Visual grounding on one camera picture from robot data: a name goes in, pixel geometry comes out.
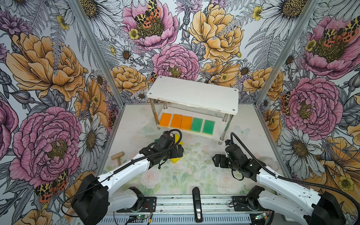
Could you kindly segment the orange sponge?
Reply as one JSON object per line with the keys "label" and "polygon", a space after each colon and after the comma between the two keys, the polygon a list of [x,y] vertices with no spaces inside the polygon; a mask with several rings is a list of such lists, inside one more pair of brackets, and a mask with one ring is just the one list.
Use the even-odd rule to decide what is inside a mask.
{"label": "orange sponge", "polygon": [[169,127],[171,119],[172,119],[172,114],[162,113],[162,116],[161,116],[161,119],[160,119],[160,122],[159,122],[159,126],[160,127],[165,127],[165,128]]}
{"label": "orange sponge", "polygon": [[192,126],[193,117],[183,116],[180,130],[190,131]]}
{"label": "orange sponge", "polygon": [[183,115],[180,114],[174,114],[172,117],[172,121],[170,124],[171,128],[180,129],[182,124]]}

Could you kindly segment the light green sponge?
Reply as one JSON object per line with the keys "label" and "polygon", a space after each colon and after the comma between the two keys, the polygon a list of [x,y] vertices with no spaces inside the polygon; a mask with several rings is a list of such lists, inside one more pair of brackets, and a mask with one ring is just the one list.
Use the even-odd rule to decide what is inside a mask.
{"label": "light green sponge", "polygon": [[203,124],[203,119],[194,117],[192,120],[190,131],[195,133],[200,133],[202,124]]}
{"label": "light green sponge", "polygon": [[205,120],[202,133],[212,136],[214,132],[215,121]]}

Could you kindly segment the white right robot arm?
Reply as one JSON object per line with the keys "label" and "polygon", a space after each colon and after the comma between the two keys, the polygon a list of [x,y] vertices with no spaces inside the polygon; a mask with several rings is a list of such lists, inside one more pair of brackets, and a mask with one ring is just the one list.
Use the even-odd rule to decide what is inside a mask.
{"label": "white right robot arm", "polygon": [[227,146],[226,154],[216,154],[212,161],[215,167],[239,172],[243,178],[257,183],[244,200],[234,204],[235,207],[274,211],[301,225],[344,225],[347,222],[334,195],[320,194],[308,185],[281,179],[264,162],[248,158],[236,144]]}

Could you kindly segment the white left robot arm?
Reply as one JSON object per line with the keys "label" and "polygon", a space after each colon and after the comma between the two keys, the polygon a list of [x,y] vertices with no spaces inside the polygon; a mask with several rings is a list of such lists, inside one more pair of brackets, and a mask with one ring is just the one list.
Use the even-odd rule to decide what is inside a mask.
{"label": "white left robot arm", "polygon": [[86,176],[77,193],[69,198],[77,217],[85,225],[96,225],[108,213],[141,210],[144,195],[139,189],[130,187],[123,192],[118,192],[118,189],[152,167],[160,167],[169,159],[182,157],[181,140],[180,130],[165,131],[156,142],[142,148],[126,164],[97,177]]}

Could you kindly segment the white two-tier metal shelf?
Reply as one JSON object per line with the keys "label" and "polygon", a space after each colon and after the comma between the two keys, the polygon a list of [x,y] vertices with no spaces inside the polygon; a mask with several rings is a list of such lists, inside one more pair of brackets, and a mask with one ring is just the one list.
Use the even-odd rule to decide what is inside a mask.
{"label": "white two-tier metal shelf", "polygon": [[[162,113],[172,114],[172,117],[174,114],[180,114],[201,118],[203,123],[200,133],[181,131],[223,143],[230,123],[238,112],[239,90],[159,76],[149,89],[147,97],[151,103],[156,126],[160,127]],[[203,134],[205,120],[215,121],[212,136]]]}

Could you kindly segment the yellow sponge flat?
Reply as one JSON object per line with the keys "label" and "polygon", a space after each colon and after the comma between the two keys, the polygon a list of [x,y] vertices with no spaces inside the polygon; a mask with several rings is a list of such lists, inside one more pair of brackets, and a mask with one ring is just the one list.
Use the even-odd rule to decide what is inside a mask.
{"label": "yellow sponge flat", "polygon": [[182,157],[183,157],[183,142],[180,141],[178,145],[175,146],[175,148],[173,148],[170,151],[170,160],[175,164],[177,163]]}

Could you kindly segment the small wooden mallet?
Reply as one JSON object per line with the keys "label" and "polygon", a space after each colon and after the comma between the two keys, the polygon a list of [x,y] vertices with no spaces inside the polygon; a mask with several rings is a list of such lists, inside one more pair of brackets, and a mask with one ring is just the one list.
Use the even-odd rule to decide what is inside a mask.
{"label": "small wooden mallet", "polygon": [[111,160],[117,160],[118,162],[118,166],[121,166],[122,165],[122,157],[125,156],[125,153],[123,151],[117,153],[117,154],[114,154],[111,156]]}

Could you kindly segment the black stapler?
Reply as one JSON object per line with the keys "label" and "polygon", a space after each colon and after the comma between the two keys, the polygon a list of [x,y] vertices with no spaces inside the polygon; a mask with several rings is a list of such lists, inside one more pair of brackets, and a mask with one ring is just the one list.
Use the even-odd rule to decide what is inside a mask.
{"label": "black stapler", "polygon": [[192,189],[192,197],[193,197],[195,222],[202,223],[203,222],[202,204],[201,204],[200,189],[198,187],[194,187]]}

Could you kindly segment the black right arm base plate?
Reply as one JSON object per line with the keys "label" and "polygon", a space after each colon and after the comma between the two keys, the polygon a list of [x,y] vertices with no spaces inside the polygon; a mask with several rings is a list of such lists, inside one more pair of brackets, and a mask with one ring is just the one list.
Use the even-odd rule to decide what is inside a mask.
{"label": "black right arm base plate", "polygon": [[257,199],[248,198],[247,196],[232,196],[232,205],[236,212],[263,212],[263,208]]}

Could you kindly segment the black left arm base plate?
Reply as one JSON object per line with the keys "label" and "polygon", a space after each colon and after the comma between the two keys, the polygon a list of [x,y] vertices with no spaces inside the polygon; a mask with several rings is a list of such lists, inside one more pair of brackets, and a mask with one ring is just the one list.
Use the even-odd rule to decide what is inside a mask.
{"label": "black left arm base plate", "polygon": [[146,196],[142,199],[142,203],[139,201],[136,202],[135,206],[132,208],[125,208],[116,211],[117,213],[131,213],[131,212],[145,212],[145,213],[154,213],[157,206],[157,197]]}

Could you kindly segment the aluminium front rail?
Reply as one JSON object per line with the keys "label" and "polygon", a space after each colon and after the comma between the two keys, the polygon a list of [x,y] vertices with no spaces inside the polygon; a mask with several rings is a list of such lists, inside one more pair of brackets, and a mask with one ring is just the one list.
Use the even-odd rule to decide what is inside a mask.
{"label": "aluminium front rail", "polygon": [[203,222],[196,223],[192,195],[157,197],[154,213],[112,212],[97,225],[264,225],[274,211],[235,211],[233,195],[201,195]]}

